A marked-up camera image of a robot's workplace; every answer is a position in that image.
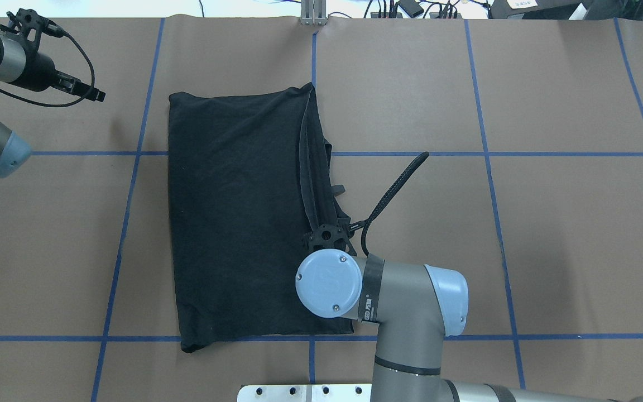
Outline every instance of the white paper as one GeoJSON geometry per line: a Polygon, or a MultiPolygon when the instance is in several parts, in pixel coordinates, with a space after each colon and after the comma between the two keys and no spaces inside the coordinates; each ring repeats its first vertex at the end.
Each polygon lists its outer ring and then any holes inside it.
{"type": "Polygon", "coordinates": [[[538,2],[536,0],[507,0],[507,3],[510,5],[510,8],[517,10],[518,8],[530,8],[537,7],[538,2]]]}
{"type": "Polygon", "coordinates": [[[587,9],[584,8],[584,5],[580,3],[577,6],[577,10],[574,10],[574,13],[572,13],[571,16],[569,16],[570,20],[584,20],[584,16],[587,15],[587,9]]]}

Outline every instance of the cable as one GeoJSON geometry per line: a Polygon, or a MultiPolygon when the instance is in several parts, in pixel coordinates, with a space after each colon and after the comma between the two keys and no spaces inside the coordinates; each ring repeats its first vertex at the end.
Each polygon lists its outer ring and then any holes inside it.
{"type": "Polygon", "coordinates": [[[423,13],[423,16],[421,18],[426,18],[426,15],[428,15],[428,12],[431,11],[431,8],[434,7],[435,5],[439,6],[439,10],[438,10],[439,15],[443,11],[444,3],[439,3],[439,2],[423,2],[423,3],[431,3],[431,5],[428,6],[428,8],[426,8],[426,12],[423,13]]]}
{"type": "Polygon", "coordinates": [[[74,46],[76,46],[77,49],[79,49],[79,51],[82,54],[82,56],[84,57],[84,59],[86,59],[86,62],[89,64],[89,69],[91,69],[91,87],[89,87],[89,90],[86,91],[85,94],[81,95],[81,97],[79,97],[79,99],[76,99],[73,102],[64,103],[64,104],[50,104],[50,103],[41,103],[41,102],[37,102],[37,101],[32,101],[30,99],[26,99],[26,98],[20,97],[18,95],[12,94],[11,92],[7,92],[7,91],[5,91],[5,90],[3,90],[1,88],[0,88],[0,93],[5,94],[8,97],[12,97],[13,99],[17,99],[17,100],[20,100],[22,102],[26,102],[26,103],[29,103],[29,104],[35,104],[36,106],[41,106],[41,107],[69,107],[69,106],[74,106],[75,104],[77,104],[77,103],[83,101],[84,99],[86,99],[86,97],[89,96],[91,91],[93,91],[94,86],[96,84],[96,74],[94,73],[94,65],[92,64],[91,59],[89,59],[89,57],[86,55],[84,49],[81,48],[81,45],[79,45],[79,43],[76,41],[76,39],[74,39],[73,36],[71,36],[71,34],[69,34],[68,32],[64,31],[64,36],[66,36],[67,38],[71,39],[71,42],[74,44],[74,46]]]}
{"type": "Polygon", "coordinates": [[[364,18],[366,18],[366,15],[368,14],[368,9],[371,8],[372,3],[373,3],[373,0],[368,0],[367,9],[364,11],[364,18]]]}
{"type": "Polygon", "coordinates": [[[485,8],[485,11],[487,11],[487,13],[488,13],[488,18],[490,18],[490,3],[488,3],[487,1],[485,1],[485,3],[477,2],[476,0],[468,0],[468,1],[471,2],[471,3],[475,3],[477,5],[480,5],[483,8],[485,8]]]}
{"type": "MultiPolygon", "coordinates": [[[[378,14],[381,14],[381,0],[376,0],[378,3],[378,14]]],[[[367,4],[367,9],[364,11],[364,18],[366,18],[366,15],[368,14],[368,9],[371,8],[371,5],[373,3],[373,0],[368,0],[367,4]]]]}
{"type": "Polygon", "coordinates": [[[383,209],[388,206],[388,204],[391,202],[391,200],[394,198],[394,196],[401,190],[401,188],[406,184],[406,181],[411,178],[411,175],[413,175],[414,171],[423,164],[423,162],[428,159],[429,153],[428,152],[423,152],[421,155],[418,155],[413,162],[411,162],[406,170],[401,173],[398,179],[394,181],[393,185],[386,191],[386,194],[382,196],[380,201],[378,201],[378,204],[376,207],[373,209],[372,213],[370,216],[365,221],[357,222],[350,226],[349,230],[350,231],[355,231],[356,229],[359,229],[360,224],[363,224],[364,229],[362,230],[362,250],[364,250],[364,254],[368,255],[368,249],[366,247],[366,237],[367,237],[367,232],[368,232],[368,227],[371,226],[371,222],[373,222],[374,219],[376,219],[383,211],[383,209]]]}
{"type": "Polygon", "coordinates": [[[333,13],[329,13],[328,16],[332,16],[332,15],[343,15],[346,18],[351,18],[349,15],[347,15],[346,13],[342,13],[341,11],[334,11],[333,13]]]}

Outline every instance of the black cloth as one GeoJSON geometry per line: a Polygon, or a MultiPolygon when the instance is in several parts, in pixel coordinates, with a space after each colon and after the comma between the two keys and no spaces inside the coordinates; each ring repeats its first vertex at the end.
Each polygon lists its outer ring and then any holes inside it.
{"type": "Polygon", "coordinates": [[[312,84],[274,94],[172,94],[169,201],[181,348],[270,334],[351,333],[296,295],[303,236],[347,219],[329,181],[312,84]]]}

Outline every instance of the sticker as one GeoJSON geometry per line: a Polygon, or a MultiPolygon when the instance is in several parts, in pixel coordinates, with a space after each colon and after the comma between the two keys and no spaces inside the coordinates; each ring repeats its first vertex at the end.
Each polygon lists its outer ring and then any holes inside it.
{"type": "Polygon", "coordinates": [[[536,0],[507,0],[507,3],[510,5],[510,8],[517,10],[518,8],[530,8],[537,7],[538,2],[536,0]]]}

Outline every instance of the light blue joint cap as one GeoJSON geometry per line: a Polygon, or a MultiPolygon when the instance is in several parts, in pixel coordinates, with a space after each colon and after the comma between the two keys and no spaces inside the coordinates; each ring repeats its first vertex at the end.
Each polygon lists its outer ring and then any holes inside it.
{"type": "Polygon", "coordinates": [[[4,147],[0,156],[0,178],[3,179],[9,176],[23,165],[30,156],[31,147],[12,131],[7,141],[7,146],[4,147]]]}
{"type": "Polygon", "coordinates": [[[295,282],[304,307],[323,318],[349,313],[362,294],[362,270],[342,250],[312,252],[299,265],[295,282]]]}
{"type": "Polygon", "coordinates": [[[441,306],[446,336],[462,334],[468,316],[468,283],[465,277],[454,270],[425,266],[441,306]]]}

